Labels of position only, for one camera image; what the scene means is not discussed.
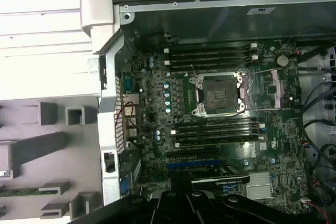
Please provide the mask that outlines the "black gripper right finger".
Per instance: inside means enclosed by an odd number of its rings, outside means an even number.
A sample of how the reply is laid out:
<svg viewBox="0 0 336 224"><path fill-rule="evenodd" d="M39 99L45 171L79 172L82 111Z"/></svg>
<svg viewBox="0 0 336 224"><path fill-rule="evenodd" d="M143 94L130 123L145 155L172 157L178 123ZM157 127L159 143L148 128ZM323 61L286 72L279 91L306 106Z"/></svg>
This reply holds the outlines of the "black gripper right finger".
<svg viewBox="0 0 336 224"><path fill-rule="evenodd" d="M238 194L216 198L207 195L215 185L233 185L249 176L229 175L195 178L189 172L188 193L183 196L198 223L322 223L312 214L290 214Z"/></svg>

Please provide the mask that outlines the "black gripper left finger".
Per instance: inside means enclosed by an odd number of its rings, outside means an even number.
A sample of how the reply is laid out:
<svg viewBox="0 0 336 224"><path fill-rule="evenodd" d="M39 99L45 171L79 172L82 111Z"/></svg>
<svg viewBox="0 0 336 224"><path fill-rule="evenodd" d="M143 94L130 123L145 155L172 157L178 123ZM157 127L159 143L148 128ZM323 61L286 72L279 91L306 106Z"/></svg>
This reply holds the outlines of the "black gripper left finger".
<svg viewBox="0 0 336 224"><path fill-rule="evenodd" d="M169 190L156 191L150 200L129 195L71 223L178 223L188 176L173 173L169 182Z"/></svg>

